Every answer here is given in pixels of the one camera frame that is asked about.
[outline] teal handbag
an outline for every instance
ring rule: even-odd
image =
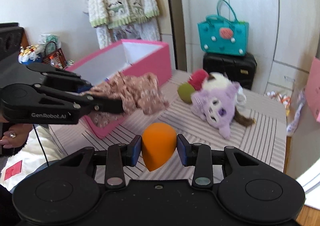
[[[220,3],[225,2],[232,11],[235,20],[229,21],[219,14]],[[218,53],[244,56],[247,53],[249,23],[238,21],[236,13],[225,1],[217,3],[217,15],[208,15],[198,23],[201,49],[206,53]]]

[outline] cabinet handle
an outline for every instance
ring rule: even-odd
[[[284,76],[284,80],[288,81],[288,82],[292,82],[292,83],[294,83],[296,81],[294,78],[291,78],[291,77],[286,76],[286,75]]]

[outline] blue gripper pad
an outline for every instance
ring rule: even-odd
[[[132,161],[132,165],[136,165],[137,162],[138,162],[138,158],[140,156],[140,153],[141,153],[141,139],[142,137],[140,137],[137,142],[135,143],[134,147],[133,147],[133,153],[132,153],[132,158],[131,158],[131,161]]]
[[[186,148],[178,136],[177,136],[177,151],[178,151],[182,165],[183,166],[186,165],[187,164]]]
[[[92,85],[85,85],[85,86],[79,87],[77,93],[80,94],[82,92],[89,91],[92,87],[93,87]]]

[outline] black cable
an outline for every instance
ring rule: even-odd
[[[41,149],[42,149],[42,152],[43,152],[43,154],[44,154],[45,160],[46,160],[46,162],[47,162],[47,166],[49,166],[49,162],[48,162],[47,156],[46,156],[46,154],[45,154],[45,152],[44,152],[43,146],[42,146],[42,144],[41,144],[41,142],[40,142],[40,139],[39,139],[39,136],[38,136],[38,133],[37,133],[37,130],[36,130],[36,126],[35,126],[34,124],[33,124],[33,129],[34,129],[35,132],[36,132],[36,135],[37,135],[39,144],[40,144],[40,146],[41,146]]]

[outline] white plush toy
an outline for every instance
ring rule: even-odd
[[[211,91],[214,88],[225,89],[231,84],[232,82],[228,78],[226,78],[223,74],[212,72],[210,73],[209,77],[203,81],[202,89],[205,89],[207,91]],[[243,89],[240,86],[238,93],[235,96],[235,105],[245,105],[246,102],[247,102],[247,98],[245,97],[243,93]]]

